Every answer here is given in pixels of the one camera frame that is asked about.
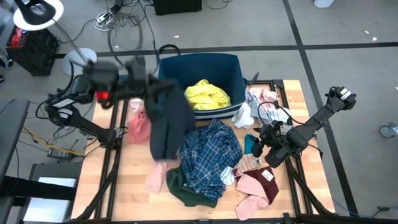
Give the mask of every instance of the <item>black box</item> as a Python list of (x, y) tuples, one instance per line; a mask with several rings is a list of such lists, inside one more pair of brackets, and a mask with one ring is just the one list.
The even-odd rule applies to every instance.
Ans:
[(154, 0), (155, 12), (158, 16), (201, 11), (201, 0)]
[(51, 74), (60, 43), (48, 29), (27, 31), (15, 27), (7, 43), (7, 54), (32, 76)]

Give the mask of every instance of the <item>white lamp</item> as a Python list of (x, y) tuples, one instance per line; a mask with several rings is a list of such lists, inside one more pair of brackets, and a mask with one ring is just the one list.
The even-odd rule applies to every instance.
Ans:
[[(76, 61), (80, 64), (85, 64), (86, 61), (89, 59), (94, 62), (97, 61), (97, 55), (95, 54), (94, 50), (88, 48), (79, 49), (69, 38), (64, 29), (62, 29), (62, 27), (60, 27), (59, 24), (56, 22), (61, 18), (63, 14), (63, 4), (59, 0), (30, 0), (25, 4), (21, 0), (15, 0), (15, 2), (19, 6), (19, 9), (17, 9), (17, 11), (14, 13), (14, 23), (16, 26), (24, 30), (36, 31), (46, 29), (52, 25), (55, 25), (55, 27), (61, 32), (64, 38), (66, 38), (69, 44), (73, 47), (74, 50), (67, 53), (67, 55), (62, 59), (62, 71), (65, 74), (71, 75), (72, 71), (69, 63), (70, 60)], [(44, 9), (46, 9), (47, 7), (48, 12), (41, 9), (40, 5), (43, 5)], [(43, 12), (43, 14), (52, 13), (52, 18), (49, 18), (48, 16), (47, 18), (45, 18), (43, 14), (33, 12), (32, 9), (34, 6), (38, 10)], [(82, 68), (80, 66), (74, 66), (75, 75), (81, 74), (81, 71)]]

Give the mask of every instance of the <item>pink cloth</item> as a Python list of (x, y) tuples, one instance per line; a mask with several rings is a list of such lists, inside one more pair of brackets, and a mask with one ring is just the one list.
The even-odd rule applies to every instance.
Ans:
[[(262, 88), (250, 88), (249, 92), (252, 96), (255, 96), (257, 98), (257, 101), (259, 103), (275, 102), (278, 100), (278, 94), (274, 91), (269, 91), (269, 90), (262, 89)], [(270, 104), (270, 103), (264, 103), (261, 106), (266, 110), (268, 108), (275, 108), (275, 105)]]
[(162, 189), (164, 175), (167, 172), (166, 162), (155, 162), (155, 167), (152, 172), (148, 175), (145, 181), (144, 188), (150, 190), (153, 193), (159, 193)]
[(141, 106), (137, 114), (129, 122), (127, 140), (129, 143), (139, 144), (150, 139), (150, 120)]
[(251, 218), (259, 208), (264, 208), (269, 204), (260, 182), (247, 174), (242, 175), (236, 190), (250, 195), (239, 203), (235, 209), (236, 216), (241, 221)]

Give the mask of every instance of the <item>wheel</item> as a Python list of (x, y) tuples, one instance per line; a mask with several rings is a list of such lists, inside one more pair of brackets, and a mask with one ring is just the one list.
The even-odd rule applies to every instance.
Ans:
[(389, 125), (381, 126), (379, 132), (385, 138), (393, 138), (396, 135), (396, 132)]

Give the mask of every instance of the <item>maroon cloth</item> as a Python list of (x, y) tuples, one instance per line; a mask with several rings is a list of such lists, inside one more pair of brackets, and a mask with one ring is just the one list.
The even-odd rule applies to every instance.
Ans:
[[(272, 178), (271, 181), (268, 181), (265, 177), (263, 177), (261, 175), (264, 170), (268, 170), (272, 175), (274, 175), (271, 167), (264, 167), (264, 168), (258, 169), (258, 170), (250, 170), (250, 171), (244, 172), (243, 174), (247, 174), (260, 182), (262, 188), (266, 192), (269, 204), (271, 204), (274, 201), (276, 195), (278, 194), (279, 189), (275, 182), (275, 176), (274, 176), (274, 178)], [(241, 176), (236, 177), (236, 181), (239, 181), (240, 178), (241, 178)]]

